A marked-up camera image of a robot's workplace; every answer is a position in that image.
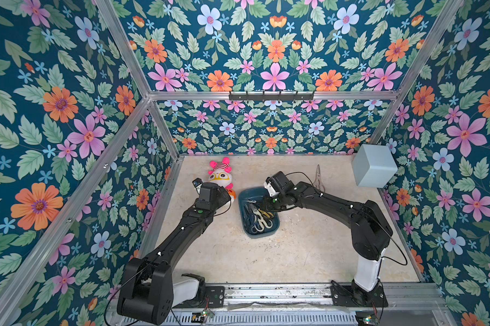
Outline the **pink handled scissors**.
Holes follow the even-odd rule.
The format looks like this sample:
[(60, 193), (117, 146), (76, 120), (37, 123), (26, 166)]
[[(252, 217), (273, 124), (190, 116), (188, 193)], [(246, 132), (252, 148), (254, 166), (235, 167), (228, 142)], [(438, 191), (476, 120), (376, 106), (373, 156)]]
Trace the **pink handled scissors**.
[(322, 175), (321, 175), (321, 166), (318, 164), (316, 167), (315, 171), (315, 178), (313, 181), (313, 185), (315, 188), (317, 188), (320, 192), (325, 192), (325, 186), (322, 182)]

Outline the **teal plastic storage box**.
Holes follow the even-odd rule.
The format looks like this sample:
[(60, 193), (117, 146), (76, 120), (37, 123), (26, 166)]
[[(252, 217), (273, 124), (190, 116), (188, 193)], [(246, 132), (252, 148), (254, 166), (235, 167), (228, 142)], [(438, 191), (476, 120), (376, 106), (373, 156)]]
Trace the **teal plastic storage box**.
[(238, 195), (242, 227), (252, 239), (271, 236), (279, 229), (278, 214), (265, 210), (268, 198), (268, 191), (262, 187), (249, 188)]

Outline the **yellow black scissors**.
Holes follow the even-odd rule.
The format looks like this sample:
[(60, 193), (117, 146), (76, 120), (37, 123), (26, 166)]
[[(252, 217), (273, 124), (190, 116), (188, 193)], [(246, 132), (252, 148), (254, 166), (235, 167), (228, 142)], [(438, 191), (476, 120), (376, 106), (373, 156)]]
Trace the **yellow black scissors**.
[(267, 211), (264, 211), (264, 210), (261, 210), (261, 209), (258, 209), (258, 212), (260, 213), (261, 217), (263, 219), (273, 219), (274, 218), (274, 214), (273, 213), (270, 213), (270, 212), (267, 212)]

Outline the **small black scissors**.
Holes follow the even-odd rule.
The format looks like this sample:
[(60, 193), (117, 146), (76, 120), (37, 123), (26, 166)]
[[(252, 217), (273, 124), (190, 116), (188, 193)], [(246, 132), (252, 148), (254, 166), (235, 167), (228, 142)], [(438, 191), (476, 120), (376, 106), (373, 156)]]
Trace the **small black scissors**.
[(253, 213), (253, 210), (251, 209), (249, 204), (246, 204), (244, 207), (245, 211), (245, 224), (246, 224), (246, 229), (251, 233), (251, 234), (256, 234), (256, 228), (255, 228), (255, 214)]

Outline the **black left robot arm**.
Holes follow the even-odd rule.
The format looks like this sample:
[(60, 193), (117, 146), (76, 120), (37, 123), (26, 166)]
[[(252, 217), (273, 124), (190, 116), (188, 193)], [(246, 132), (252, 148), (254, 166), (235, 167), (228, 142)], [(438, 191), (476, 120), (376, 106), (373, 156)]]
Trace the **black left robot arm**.
[(153, 251), (126, 264), (118, 292), (118, 315), (160, 325), (174, 307), (204, 298), (204, 278), (184, 274), (175, 283), (173, 272), (191, 244), (213, 222), (216, 212), (231, 202), (231, 196), (216, 183), (202, 183), (200, 179), (193, 183), (199, 196), (182, 214), (177, 227)]

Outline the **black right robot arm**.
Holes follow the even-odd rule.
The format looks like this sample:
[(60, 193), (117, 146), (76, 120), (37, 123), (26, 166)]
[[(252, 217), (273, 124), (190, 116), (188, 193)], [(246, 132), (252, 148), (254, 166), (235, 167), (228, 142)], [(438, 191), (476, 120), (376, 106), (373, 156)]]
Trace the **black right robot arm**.
[(366, 293), (376, 288), (380, 281), (382, 258), (393, 231), (374, 201), (345, 200), (308, 182), (294, 184), (281, 171), (268, 177), (263, 187), (268, 192), (262, 202), (267, 211), (280, 213), (294, 208), (307, 209), (331, 217), (349, 228), (352, 246), (358, 255), (353, 284)]

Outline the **grey cube box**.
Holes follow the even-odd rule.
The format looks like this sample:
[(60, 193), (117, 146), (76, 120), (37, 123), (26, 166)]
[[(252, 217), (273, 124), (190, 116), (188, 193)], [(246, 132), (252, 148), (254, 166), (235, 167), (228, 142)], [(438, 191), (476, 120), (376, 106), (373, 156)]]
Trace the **grey cube box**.
[(386, 145), (363, 144), (352, 160), (352, 171), (357, 186), (383, 188), (398, 167)]

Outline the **pink white plush doll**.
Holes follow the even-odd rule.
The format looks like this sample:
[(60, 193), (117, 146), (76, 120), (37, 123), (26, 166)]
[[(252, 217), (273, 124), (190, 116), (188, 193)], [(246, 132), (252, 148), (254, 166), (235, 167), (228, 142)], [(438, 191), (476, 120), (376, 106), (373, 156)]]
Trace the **pink white plush doll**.
[(230, 159), (224, 157), (221, 161), (212, 160), (210, 162), (209, 182), (216, 183), (217, 185), (224, 187), (229, 193), (232, 200), (236, 199), (236, 192), (234, 190), (233, 176), (231, 174), (232, 168), (230, 165)]

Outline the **black hook rail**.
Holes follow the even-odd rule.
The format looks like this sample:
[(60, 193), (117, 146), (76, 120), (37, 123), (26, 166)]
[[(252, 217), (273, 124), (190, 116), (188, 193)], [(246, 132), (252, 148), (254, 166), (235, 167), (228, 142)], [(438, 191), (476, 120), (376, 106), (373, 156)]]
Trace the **black hook rail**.
[(293, 102), (293, 101), (309, 101), (313, 100), (315, 96), (314, 92), (230, 92), (228, 98), (230, 101), (281, 101), (281, 102)]

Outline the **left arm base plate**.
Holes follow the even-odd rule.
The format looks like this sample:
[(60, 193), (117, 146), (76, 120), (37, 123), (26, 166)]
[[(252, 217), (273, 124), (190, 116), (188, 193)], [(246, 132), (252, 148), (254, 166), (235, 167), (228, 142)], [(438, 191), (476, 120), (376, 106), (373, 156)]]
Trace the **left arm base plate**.
[(189, 308), (222, 308), (225, 300), (225, 288), (223, 286), (207, 286), (199, 290), (197, 296), (186, 301)]

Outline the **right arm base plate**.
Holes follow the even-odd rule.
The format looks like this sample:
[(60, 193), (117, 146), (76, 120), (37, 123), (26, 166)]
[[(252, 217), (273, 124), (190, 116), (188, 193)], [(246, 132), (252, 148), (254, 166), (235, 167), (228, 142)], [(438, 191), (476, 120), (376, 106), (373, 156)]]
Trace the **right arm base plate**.
[(378, 281), (371, 291), (362, 289), (354, 281), (349, 285), (341, 285), (332, 281), (330, 292), (332, 302), (336, 306), (348, 308), (386, 308), (389, 306), (381, 281)]

